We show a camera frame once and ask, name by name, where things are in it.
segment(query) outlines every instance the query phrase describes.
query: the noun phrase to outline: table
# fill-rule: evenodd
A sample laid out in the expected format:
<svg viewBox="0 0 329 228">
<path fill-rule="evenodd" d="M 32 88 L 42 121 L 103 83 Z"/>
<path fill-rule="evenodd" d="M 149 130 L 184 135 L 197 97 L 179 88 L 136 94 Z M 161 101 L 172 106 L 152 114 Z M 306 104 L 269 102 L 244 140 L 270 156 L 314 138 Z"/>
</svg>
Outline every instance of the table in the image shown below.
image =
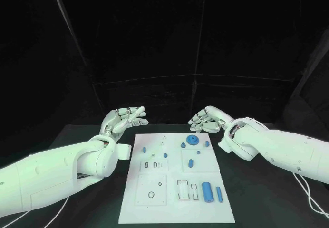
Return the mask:
<svg viewBox="0 0 329 228">
<path fill-rule="evenodd" d="M 81 143 L 99 134 L 100 125 L 67 125 L 51 148 Z M 129 128 L 119 143 L 135 145 L 136 133 L 189 133 L 187 124 L 159 124 Z M 309 207 L 308 197 L 292 172 L 273 166 L 259 154 L 252 161 L 227 153 L 217 143 L 223 131 L 210 134 L 228 192 L 236 224 L 119 224 L 130 161 L 119 160 L 113 175 L 70 197 L 67 206 L 49 228 L 325 228 L 327 217 Z M 329 211 L 329 192 L 309 178 L 312 196 Z M 31 211 L 11 228 L 44 228 L 57 215 L 65 200 Z M 0 218 L 0 227 L 22 213 Z"/>
</svg>

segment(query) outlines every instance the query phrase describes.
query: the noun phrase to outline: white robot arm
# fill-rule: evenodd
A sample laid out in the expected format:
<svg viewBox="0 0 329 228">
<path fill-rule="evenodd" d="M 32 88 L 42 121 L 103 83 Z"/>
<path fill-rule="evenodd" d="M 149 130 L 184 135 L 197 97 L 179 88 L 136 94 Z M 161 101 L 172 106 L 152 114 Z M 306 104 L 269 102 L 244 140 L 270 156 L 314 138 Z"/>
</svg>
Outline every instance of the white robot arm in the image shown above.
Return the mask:
<svg viewBox="0 0 329 228">
<path fill-rule="evenodd" d="M 125 130 L 148 125 L 145 107 L 113 110 L 90 141 L 42 151 L 0 169 L 0 217 L 57 203 L 109 177 L 132 146 L 117 144 Z"/>
<path fill-rule="evenodd" d="M 191 130 L 215 133 L 224 128 L 218 146 L 250 161 L 260 153 L 277 167 L 329 184 L 329 143 L 290 132 L 269 130 L 252 118 L 233 119 L 208 106 L 189 121 Z"/>
</svg>

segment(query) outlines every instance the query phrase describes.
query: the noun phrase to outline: blue cylinder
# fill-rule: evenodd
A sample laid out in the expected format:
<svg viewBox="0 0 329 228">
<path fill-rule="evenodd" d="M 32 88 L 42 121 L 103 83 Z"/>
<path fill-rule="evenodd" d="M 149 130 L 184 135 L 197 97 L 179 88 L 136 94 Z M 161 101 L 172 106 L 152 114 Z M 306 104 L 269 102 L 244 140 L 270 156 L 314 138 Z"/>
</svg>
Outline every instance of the blue cylinder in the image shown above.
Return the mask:
<svg viewBox="0 0 329 228">
<path fill-rule="evenodd" d="M 221 188 L 220 187 L 217 187 L 217 191 L 218 191 L 218 200 L 223 203 L 223 196 L 221 196 Z"/>
<path fill-rule="evenodd" d="M 194 160 L 191 159 L 189 160 L 189 167 L 192 168 L 192 166 L 194 166 Z"/>
<path fill-rule="evenodd" d="M 205 202 L 207 203 L 214 202 L 214 195 L 213 195 L 213 191 L 211 191 L 211 183 L 210 182 L 202 183 L 202 191 L 204 191 Z"/>
<path fill-rule="evenodd" d="M 200 143 L 200 138 L 197 135 L 189 135 L 188 138 L 187 138 L 187 142 L 189 145 L 198 145 Z"/>
</svg>

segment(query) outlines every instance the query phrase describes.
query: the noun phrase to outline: white board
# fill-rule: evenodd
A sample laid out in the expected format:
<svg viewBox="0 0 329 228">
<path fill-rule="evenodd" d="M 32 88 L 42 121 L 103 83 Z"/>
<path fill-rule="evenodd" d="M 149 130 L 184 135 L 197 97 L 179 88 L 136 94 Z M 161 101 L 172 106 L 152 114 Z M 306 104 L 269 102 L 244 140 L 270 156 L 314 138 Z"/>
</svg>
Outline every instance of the white board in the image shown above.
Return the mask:
<svg viewBox="0 0 329 228">
<path fill-rule="evenodd" d="M 189 135 L 191 133 L 136 135 L 120 224 L 236 222 L 210 136 L 207 133 L 194 133 L 200 144 L 189 145 Z M 211 183 L 215 200 L 211 203 L 204 198 L 204 182 Z M 223 203 L 217 187 L 221 188 Z"/>
</svg>

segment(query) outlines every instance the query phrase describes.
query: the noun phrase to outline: robotic hand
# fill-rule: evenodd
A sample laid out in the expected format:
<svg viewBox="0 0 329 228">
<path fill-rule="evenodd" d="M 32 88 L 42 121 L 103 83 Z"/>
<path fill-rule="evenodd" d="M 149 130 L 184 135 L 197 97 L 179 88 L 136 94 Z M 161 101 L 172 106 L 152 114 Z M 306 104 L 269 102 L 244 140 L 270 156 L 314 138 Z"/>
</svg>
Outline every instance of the robotic hand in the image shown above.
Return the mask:
<svg viewBox="0 0 329 228">
<path fill-rule="evenodd" d="M 129 127 L 148 125 L 145 107 L 113 110 L 90 141 L 29 155 L 0 169 L 0 217 L 57 203 L 109 177 L 132 146 L 117 144 Z"/>
<path fill-rule="evenodd" d="M 218 108 L 205 107 L 189 121 L 191 130 L 215 133 L 218 146 L 250 161 L 260 153 L 277 167 L 329 184 L 329 143 L 290 132 L 269 130 L 252 118 L 233 119 Z"/>
</svg>

